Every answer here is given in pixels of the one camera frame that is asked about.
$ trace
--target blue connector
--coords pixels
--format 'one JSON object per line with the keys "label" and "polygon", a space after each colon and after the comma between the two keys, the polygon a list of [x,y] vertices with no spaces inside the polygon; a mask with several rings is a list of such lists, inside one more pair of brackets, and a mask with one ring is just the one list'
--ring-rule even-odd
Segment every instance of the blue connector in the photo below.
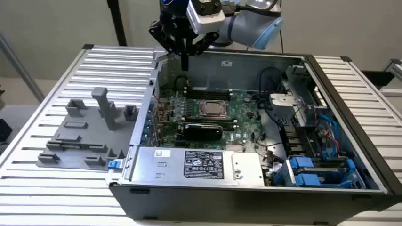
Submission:
{"label": "blue connector", "polygon": [[107,165],[109,170],[119,170],[122,165],[122,161],[110,161]]}

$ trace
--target gray plastic part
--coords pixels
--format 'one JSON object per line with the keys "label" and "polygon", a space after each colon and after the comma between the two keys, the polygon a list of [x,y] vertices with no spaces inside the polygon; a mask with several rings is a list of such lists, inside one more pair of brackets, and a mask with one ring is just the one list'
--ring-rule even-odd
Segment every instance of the gray plastic part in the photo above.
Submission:
{"label": "gray plastic part", "polygon": [[106,120],[109,130],[117,129],[115,115],[117,115],[117,106],[114,102],[107,100],[107,88],[97,87],[93,90],[93,98],[98,101],[101,116]]}
{"label": "gray plastic part", "polygon": [[89,127],[89,123],[85,121],[66,121],[63,125],[66,128],[78,128],[78,129],[86,129]]}
{"label": "gray plastic part", "polygon": [[43,154],[43,153],[38,156],[38,159],[43,163],[58,163],[58,161],[61,160],[57,154]]}
{"label": "gray plastic part", "polygon": [[106,120],[101,117],[99,107],[85,107],[81,105],[82,100],[74,100],[71,103],[71,107],[79,110],[81,117],[66,116],[55,136],[47,143],[46,151],[38,157],[37,165],[49,168],[107,170],[109,161],[127,156],[135,126],[133,115],[130,120],[126,120],[127,107],[117,109],[114,104],[109,104],[110,109],[105,116],[113,116],[115,124],[115,130],[110,130]]}
{"label": "gray plastic part", "polygon": [[86,157],[85,162],[87,163],[89,166],[105,166],[106,165],[106,161],[102,159],[101,156]]}
{"label": "gray plastic part", "polygon": [[82,137],[81,137],[81,135],[62,135],[62,134],[58,134],[55,139],[59,140],[59,141],[77,141],[77,142],[79,142]]}
{"label": "gray plastic part", "polygon": [[69,115],[74,118],[82,117],[81,110],[86,108],[86,104],[81,99],[71,99],[66,106]]}
{"label": "gray plastic part", "polygon": [[135,121],[138,119],[138,107],[135,105],[126,105],[125,117],[127,121]]}

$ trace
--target black pole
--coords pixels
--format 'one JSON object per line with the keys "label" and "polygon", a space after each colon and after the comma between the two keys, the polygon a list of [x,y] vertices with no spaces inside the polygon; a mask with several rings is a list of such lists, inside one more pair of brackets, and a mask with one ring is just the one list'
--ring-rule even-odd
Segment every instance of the black pole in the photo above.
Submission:
{"label": "black pole", "polygon": [[111,14],[113,14],[119,46],[127,46],[127,39],[126,39],[126,34],[125,34],[119,0],[107,0],[107,6],[109,6],[109,8],[111,10]]}

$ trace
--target motherboard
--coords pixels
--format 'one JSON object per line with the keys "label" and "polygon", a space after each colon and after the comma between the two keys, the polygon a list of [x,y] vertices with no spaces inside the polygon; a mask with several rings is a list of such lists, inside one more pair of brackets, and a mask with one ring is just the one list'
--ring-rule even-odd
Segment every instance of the motherboard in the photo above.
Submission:
{"label": "motherboard", "polygon": [[175,92],[159,101],[159,146],[254,152],[264,132],[253,94]]}

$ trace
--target power supply label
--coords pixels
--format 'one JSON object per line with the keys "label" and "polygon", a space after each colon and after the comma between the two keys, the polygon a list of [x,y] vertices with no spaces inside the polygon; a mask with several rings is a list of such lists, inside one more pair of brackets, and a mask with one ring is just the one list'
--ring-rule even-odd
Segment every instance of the power supply label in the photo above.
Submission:
{"label": "power supply label", "polygon": [[186,151],[185,177],[225,179],[222,152]]}

